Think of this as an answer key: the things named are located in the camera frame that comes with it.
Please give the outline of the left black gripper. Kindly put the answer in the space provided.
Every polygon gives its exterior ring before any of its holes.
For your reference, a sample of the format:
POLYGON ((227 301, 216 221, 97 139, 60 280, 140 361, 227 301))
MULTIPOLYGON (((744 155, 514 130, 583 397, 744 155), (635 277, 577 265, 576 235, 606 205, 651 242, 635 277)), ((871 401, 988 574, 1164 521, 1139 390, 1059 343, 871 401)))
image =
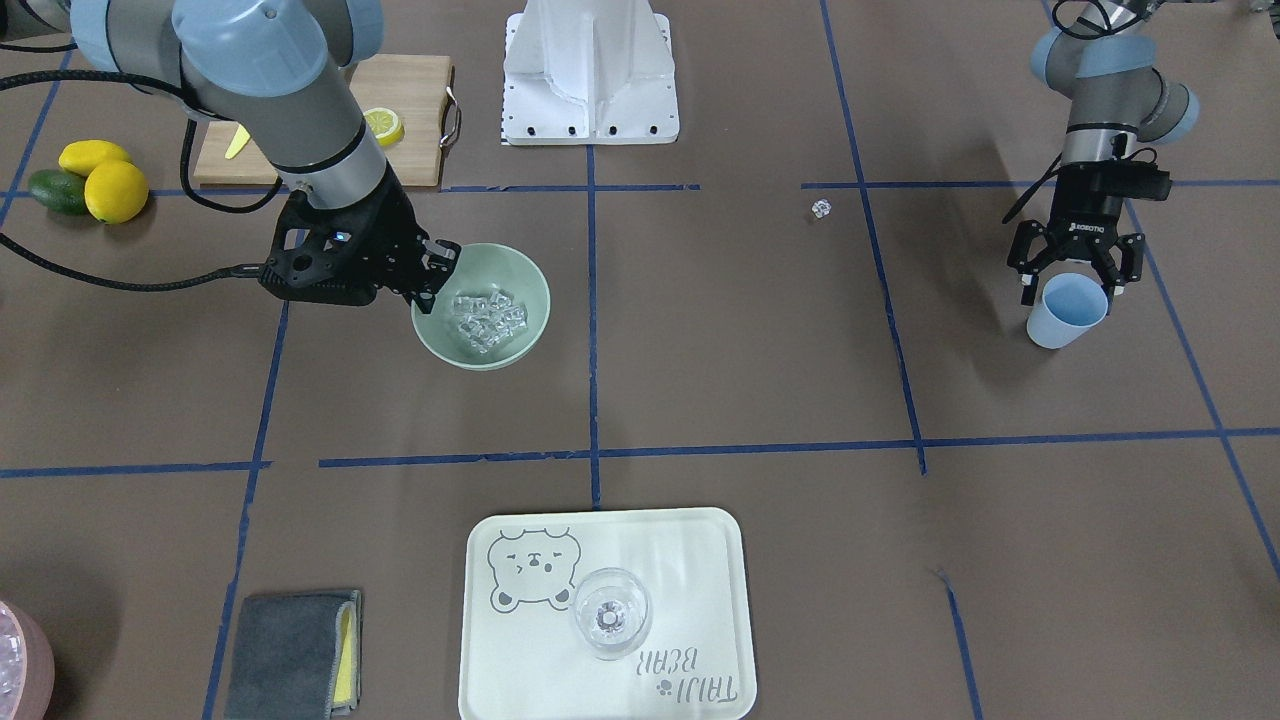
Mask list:
POLYGON ((1050 219, 1018 223, 1006 265, 1019 274, 1020 305, 1032 307, 1041 273, 1055 263, 1084 263, 1093 268, 1106 297, 1143 277, 1146 236, 1120 234, 1117 223, 1126 200, 1165 201, 1172 190, 1169 172, 1155 161, 1105 160, 1062 165, 1051 163, 1005 214, 1009 223, 1050 181, 1055 182, 1050 219))

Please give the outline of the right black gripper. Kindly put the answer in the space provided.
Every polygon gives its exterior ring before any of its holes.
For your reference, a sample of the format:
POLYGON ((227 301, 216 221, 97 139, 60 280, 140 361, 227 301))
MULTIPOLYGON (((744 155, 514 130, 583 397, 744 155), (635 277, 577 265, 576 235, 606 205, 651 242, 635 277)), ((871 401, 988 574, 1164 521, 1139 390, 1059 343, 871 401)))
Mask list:
POLYGON ((430 315, 462 247, 430 238, 392 168, 356 204, 320 209, 294 190, 276 220, 259 284, 273 296, 307 304, 366 306, 381 290, 430 315))

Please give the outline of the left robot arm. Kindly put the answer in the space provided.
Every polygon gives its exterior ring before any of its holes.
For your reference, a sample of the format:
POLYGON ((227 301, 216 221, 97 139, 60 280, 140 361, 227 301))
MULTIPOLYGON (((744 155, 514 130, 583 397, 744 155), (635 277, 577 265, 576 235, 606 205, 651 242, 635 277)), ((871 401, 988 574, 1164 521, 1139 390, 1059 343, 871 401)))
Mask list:
POLYGON ((1084 263, 1114 300, 1143 274, 1146 237, 1121 234, 1129 200, 1162 202, 1172 178, 1140 155, 1193 129, 1201 104, 1184 83, 1156 65, 1155 41, 1142 33, 1156 1, 1088 1, 1071 23, 1056 20, 1030 55, 1030 70, 1070 102, 1061 152, 1042 181, 1053 184, 1046 222, 1021 219, 1028 188, 1006 213, 1018 222, 1007 265, 1030 306, 1041 274, 1055 263, 1084 263))

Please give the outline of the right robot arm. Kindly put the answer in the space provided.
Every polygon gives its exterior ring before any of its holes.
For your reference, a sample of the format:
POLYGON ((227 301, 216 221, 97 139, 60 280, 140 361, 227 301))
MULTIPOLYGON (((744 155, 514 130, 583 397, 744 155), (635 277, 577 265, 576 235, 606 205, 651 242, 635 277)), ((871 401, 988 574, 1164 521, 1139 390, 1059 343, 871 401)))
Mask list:
POLYGON ((172 97, 191 120, 242 124, 288 191, 264 263, 157 284, 125 283, 23 259, 73 281, 140 293, 252 278, 291 302, 365 306, 380 290, 429 314, 461 247, 431 240, 346 70, 381 46, 378 1, 5 1, 3 40, 68 35, 87 70, 10 76, 129 85, 172 97))

